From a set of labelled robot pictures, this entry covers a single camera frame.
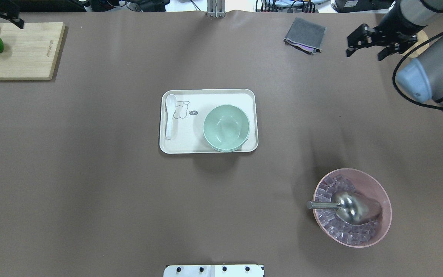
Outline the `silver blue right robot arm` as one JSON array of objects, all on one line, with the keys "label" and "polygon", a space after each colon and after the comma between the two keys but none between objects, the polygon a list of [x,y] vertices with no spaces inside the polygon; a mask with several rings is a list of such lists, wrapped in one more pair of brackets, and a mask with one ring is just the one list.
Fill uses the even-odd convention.
[{"label": "silver blue right robot arm", "polygon": [[[347,57],[355,51],[381,46],[378,60],[394,53],[404,58],[417,50],[417,34],[443,14],[443,0],[397,0],[379,25],[363,23],[347,37]],[[404,68],[396,65],[392,83],[396,91],[415,105],[443,112],[443,32],[431,37],[433,42]]]}]

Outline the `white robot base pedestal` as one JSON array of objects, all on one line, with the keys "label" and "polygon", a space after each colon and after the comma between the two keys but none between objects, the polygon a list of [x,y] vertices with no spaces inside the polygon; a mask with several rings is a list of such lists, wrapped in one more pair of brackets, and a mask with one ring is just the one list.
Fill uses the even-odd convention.
[{"label": "white robot base pedestal", "polygon": [[164,277],[264,277],[263,265],[211,264],[166,266]]}]

